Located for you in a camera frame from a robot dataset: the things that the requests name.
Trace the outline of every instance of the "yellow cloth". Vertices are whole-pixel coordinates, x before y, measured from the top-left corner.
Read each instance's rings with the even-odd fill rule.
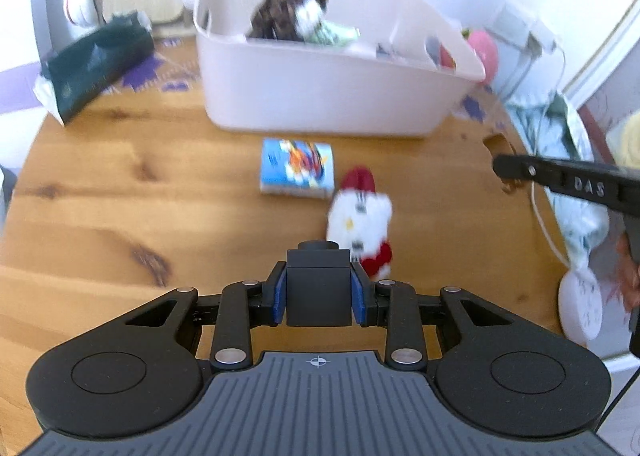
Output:
[[[618,165],[640,169],[640,113],[627,120],[615,156]]]

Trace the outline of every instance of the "human hand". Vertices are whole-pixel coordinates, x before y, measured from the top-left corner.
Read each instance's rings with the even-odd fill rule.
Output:
[[[617,272],[620,293],[625,310],[630,312],[633,308],[640,306],[640,268],[638,263],[631,259],[629,238],[626,232],[618,239],[616,251],[619,255]]]

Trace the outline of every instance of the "white wall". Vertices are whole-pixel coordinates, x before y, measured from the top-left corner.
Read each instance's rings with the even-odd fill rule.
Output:
[[[34,25],[45,17],[32,14],[32,0],[1,1],[5,10],[0,17],[0,72],[39,60]],[[41,45],[44,52],[49,50],[47,36]],[[0,115],[0,165],[22,167],[45,113],[33,108]]]
[[[37,62],[38,47],[31,23],[31,0],[1,0],[0,71]]]

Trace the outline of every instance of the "round wooden table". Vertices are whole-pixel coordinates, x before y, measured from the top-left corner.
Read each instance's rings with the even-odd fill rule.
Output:
[[[332,145],[337,184],[352,166],[367,165],[390,195],[394,279],[433,295],[462,286],[559,331],[564,267],[527,191],[502,191],[482,143],[491,131],[451,117],[425,140],[314,139]],[[504,132],[522,150],[510,125]],[[217,129],[199,90],[104,96],[66,129],[47,117],[0,243],[7,454],[40,433],[24,381],[44,351],[177,286],[206,295],[264,280],[288,248],[324,236],[328,201],[259,193],[261,145],[262,136]],[[561,244],[542,192],[538,201]],[[384,335],[379,328],[257,328],[254,353],[382,349]]]

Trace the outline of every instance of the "colorful box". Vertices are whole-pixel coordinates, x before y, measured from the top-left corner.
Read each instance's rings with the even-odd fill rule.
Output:
[[[260,192],[311,198],[334,193],[334,155],[327,143],[266,138]]]

